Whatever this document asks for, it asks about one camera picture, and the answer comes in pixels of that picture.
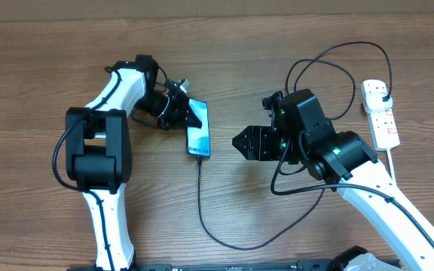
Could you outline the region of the blue Samsung Galaxy smartphone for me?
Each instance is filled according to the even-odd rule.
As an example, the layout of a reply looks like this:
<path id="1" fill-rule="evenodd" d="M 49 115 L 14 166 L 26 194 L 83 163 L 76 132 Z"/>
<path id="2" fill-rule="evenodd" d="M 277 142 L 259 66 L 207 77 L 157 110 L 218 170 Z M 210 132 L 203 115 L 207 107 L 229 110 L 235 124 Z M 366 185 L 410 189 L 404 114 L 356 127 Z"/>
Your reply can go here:
<path id="1" fill-rule="evenodd" d="M 209 157 L 211 155 L 208 106 L 205 102 L 189 99 L 189 107 L 201 122 L 201 127 L 188 127 L 186 132 L 189 154 Z"/>

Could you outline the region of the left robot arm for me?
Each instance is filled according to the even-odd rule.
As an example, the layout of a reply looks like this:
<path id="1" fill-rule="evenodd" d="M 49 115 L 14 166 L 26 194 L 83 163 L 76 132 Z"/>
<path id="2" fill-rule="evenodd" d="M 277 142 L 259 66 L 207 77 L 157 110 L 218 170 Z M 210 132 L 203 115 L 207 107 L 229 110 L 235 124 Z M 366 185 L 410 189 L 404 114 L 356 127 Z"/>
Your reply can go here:
<path id="1" fill-rule="evenodd" d="M 125 189 L 133 169 L 128 119 L 136 109 L 157 119 L 162 130 L 185 129 L 190 155 L 209 157 L 209 115 L 205 102 L 188 97 L 188 80 L 166 79 L 156 90 L 162 68 L 150 55 L 108 67 L 111 79 L 83 108 L 66 112 L 58 145 L 66 148 L 66 172 L 90 210 L 97 256 L 92 270 L 135 270 Z"/>

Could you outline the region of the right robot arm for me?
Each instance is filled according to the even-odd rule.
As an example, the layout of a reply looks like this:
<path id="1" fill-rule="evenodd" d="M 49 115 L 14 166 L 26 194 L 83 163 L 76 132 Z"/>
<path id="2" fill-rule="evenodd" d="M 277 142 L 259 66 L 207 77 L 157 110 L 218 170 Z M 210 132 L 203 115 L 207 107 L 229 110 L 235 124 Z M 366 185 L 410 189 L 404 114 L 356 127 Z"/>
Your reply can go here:
<path id="1" fill-rule="evenodd" d="M 232 145 L 247 159 L 301 163 L 354 206 L 408 270 L 434 270 L 434 226 L 391 179 L 374 150 L 355 132 L 335 132 L 309 89 L 262 100 L 270 126 L 248 126 Z"/>

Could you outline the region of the white USB charger plug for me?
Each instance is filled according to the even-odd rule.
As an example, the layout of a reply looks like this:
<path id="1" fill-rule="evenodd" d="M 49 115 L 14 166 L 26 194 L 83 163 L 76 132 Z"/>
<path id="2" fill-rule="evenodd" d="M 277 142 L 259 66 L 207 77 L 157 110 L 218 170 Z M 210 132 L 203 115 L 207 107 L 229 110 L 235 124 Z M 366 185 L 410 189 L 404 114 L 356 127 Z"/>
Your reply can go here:
<path id="1" fill-rule="evenodd" d="M 368 114 L 386 111 L 393 107 L 393 98 L 382 96 L 380 93 L 366 93 L 363 107 Z"/>

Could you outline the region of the white power strip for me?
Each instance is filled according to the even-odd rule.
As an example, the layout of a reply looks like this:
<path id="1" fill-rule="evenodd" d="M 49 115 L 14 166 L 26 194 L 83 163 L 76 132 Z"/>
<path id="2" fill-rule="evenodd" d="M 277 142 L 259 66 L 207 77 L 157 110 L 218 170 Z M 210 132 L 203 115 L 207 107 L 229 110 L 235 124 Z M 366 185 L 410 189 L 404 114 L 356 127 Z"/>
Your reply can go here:
<path id="1" fill-rule="evenodd" d="M 369 79 L 361 84 L 361 93 L 364 102 L 366 93 L 380 93 L 387 96 L 388 91 L 383 81 Z M 368 114 L 368 125 L 371 132 L 371 140 L 376 151 L 387 151 L 400 145 L 399 135 L 396 127 L 392 109 Z"/>

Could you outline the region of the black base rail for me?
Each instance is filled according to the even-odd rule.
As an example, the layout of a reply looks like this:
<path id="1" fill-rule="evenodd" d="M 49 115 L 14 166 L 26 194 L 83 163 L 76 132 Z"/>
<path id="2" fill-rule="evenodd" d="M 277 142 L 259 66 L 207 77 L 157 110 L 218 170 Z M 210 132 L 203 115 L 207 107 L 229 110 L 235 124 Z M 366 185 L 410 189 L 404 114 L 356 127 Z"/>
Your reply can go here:
<path id="1" fill-rule="evenodd" d="M 343 264 L 331 268 L 331 260 L 298 260 L 295 263 L 201 264 L 172 266 L 165 264 L 133 265 L 129 271 L 326 271 L 346 270 Z"/>

